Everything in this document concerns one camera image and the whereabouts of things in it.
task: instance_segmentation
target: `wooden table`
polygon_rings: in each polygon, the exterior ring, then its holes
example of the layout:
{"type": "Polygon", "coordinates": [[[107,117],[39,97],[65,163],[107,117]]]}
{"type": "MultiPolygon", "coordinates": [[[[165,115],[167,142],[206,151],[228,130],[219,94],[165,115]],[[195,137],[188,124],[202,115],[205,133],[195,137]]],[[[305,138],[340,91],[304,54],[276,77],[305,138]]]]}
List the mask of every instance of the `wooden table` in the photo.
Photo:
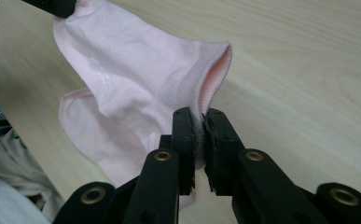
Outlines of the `wooden table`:
{"type": "MultiPolygon", "coordinates": [[[[171,34],[229,41],[231,68],[212,107],[244,144],[305,189],[341,182],[361,191],[361,0],[115,2],[171,34]]],[[[58,51],[51,21],[22,1],[0,1],[0,107],[67,199],[107,179],[59,124],[61,97],[85,84],[58,51]]],[[[209,193],[203,171],[197,184],[181,223],[235,223],[230,199],[209,193]]]]}

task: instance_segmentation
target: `light wood surface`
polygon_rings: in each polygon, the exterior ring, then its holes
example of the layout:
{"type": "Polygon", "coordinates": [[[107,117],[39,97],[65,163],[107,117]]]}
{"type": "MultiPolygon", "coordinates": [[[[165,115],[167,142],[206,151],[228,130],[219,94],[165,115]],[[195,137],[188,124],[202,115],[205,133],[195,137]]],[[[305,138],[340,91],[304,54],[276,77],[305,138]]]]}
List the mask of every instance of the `light wood surface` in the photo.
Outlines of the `light wood surface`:
{"type": "MultiPolygon", "coordinates": [[[[341,182],[361,191],[361,0],[114,2],[171,34],[229,41],[231,68],[212,107],[244,144],[305,189],[341,182]]],[[[0,107],[67,199],[106,178],[59,124],[61,97],[85,84],[58,51],[51,20],[0,1],[0,107]]],[[[197,172],[197,201],[180,223],[236,223],[230,199],[210,194],[204,178],[197,172]]]]}

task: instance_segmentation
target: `printed logo on sock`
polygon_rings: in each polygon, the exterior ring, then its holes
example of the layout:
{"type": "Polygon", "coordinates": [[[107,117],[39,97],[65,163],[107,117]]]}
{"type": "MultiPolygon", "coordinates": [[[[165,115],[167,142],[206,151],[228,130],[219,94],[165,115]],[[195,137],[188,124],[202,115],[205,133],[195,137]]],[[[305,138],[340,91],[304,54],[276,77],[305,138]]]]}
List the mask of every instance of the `printed logo on sock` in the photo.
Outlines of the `printed logo on sock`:
{"type": "Polygon", "coordinates": [[[101,66],[101,62],[95,58],[95,52],[90,56],[90,66],[93,70],[101,74],[102,82],[104,84],[104,91],[110,93],[113,90],[113,83],[111,82],[110,76],[106,73],[104,68],[101,66]]]}

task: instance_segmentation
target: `pink sock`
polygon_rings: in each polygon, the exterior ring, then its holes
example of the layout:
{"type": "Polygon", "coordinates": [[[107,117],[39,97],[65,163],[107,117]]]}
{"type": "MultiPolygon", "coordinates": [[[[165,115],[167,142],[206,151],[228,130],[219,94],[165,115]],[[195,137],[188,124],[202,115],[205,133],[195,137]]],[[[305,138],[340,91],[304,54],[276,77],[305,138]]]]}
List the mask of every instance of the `pink sock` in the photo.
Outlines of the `pink sock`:
{"type": "Polygon", "coordinates": [[[160,136],[171,134],[176,109],[191,108],[203,140],[201,115],[229,69],[229,43],[169,35],[106,0],[79,1],[53,28],[88,86],[62,98],[61,124],[116,187],[139,175],[160,136]]]}

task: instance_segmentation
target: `sock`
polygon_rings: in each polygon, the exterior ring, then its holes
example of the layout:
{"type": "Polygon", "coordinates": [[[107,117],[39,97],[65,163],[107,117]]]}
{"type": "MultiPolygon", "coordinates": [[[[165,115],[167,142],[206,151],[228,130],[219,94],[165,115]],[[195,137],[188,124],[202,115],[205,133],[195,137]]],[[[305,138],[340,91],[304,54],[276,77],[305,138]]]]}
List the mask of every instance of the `sock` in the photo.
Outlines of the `sock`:
{"type": "Polygon", "coordinates": [[[139,175],[160,136],[171,134],[176,109],[191,108],[203,145],[202,114],[229,69],[229,43],[169,35],[106,0],[80,0],[53,28],[88,86],[62,98],[61,125],[116,187],[139,175]]]}

